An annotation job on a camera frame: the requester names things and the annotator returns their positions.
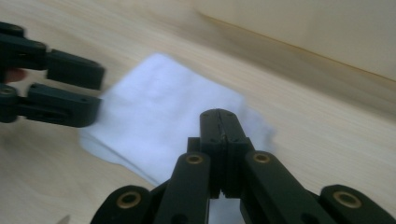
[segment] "light wood surface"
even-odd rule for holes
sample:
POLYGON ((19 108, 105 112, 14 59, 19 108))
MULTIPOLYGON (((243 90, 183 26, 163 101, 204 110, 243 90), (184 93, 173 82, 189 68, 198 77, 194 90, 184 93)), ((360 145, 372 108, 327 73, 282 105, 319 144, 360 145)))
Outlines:
MULTIPOLYGON (((188 0, 0 1, 0 21, 106 67, 104 90, 154 52, 244 94, 274 126, 276 156, 307 189, 360 190, 396 217, 396 82, 199 15, 188 0)), ((57 84, 40 72, 32 82, 57 84)), ((0 124, 0 223, 89 223, 114 189, 144 179, 101 161, 76 129, 0 124)))

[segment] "wood grain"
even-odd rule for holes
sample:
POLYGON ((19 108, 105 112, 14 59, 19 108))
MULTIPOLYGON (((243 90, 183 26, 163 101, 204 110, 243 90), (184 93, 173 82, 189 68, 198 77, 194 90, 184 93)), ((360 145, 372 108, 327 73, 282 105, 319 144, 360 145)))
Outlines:
MULTIPOLYGON (((199 15, 189 0, 0 0, 0 21, 103 64, 104 91, 154 52, 244 94, 275 127, 275 154, 315 193, 358 189, 396 217, 396 82, 199 15)), ((22 92, 40 72, 13 86, 22 92)), ((76 129, 0 124, 0 223, 88 223, 139 176, 96 159, 76 129)))

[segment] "white paper towel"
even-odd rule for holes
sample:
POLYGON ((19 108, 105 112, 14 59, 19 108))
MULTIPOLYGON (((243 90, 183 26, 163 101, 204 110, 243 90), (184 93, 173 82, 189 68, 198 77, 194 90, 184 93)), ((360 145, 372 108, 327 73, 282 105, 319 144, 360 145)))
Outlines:
MULTIPOLYGON (((170 178, 177 158, 187 150, 188 137, 199 137, 199 116, 208 109, 235 113, 256 150, 270 149, 272 128, 248 108, 242 95, 167 55, 150 56, 101 99, 97 121, 80 129, 81 145, 154 186, 170 178)), ((235 200, 214 200, 210 211, 211 224, 242 223, 235 200)))

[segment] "wooden table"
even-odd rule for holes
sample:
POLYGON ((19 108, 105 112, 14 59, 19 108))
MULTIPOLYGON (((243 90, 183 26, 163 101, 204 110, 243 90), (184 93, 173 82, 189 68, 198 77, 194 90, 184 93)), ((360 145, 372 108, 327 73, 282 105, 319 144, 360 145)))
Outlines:
MULTIPOLYGON (((0 4, 0 21, 105 66, 104 90, 164 52, 239 91, 275 127, 276 156, 307 189, 347 185, 396 217, 396 82, 212 21, 188 0, 0 4)), ((29 73, 13 86, 24 91, 36 81, 100 93, 29 73)), ((0 223, 57 223, 67 215, 70 223, 89 223, 114 189, 152 189, 83 150, 76 129, 25 119, 0 126, 0 223)))

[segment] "white cloth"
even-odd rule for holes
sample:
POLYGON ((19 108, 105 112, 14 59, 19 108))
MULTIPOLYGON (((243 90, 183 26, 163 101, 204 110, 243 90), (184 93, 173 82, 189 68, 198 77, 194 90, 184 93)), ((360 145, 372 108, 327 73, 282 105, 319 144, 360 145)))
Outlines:
MULTIPOLYGON (((256 150, 270 146, 271 127, 247 107, 243 96, 167 55, 150 56, 101 98, 97 121, 80 129, 81 145, 154 186, 170 178, 188 137, 199 137, 199 116, 208 109, 235 113, 256 150)), ((214 200, 210 208, 211 224, 242 222, 238 202, 214 200)))

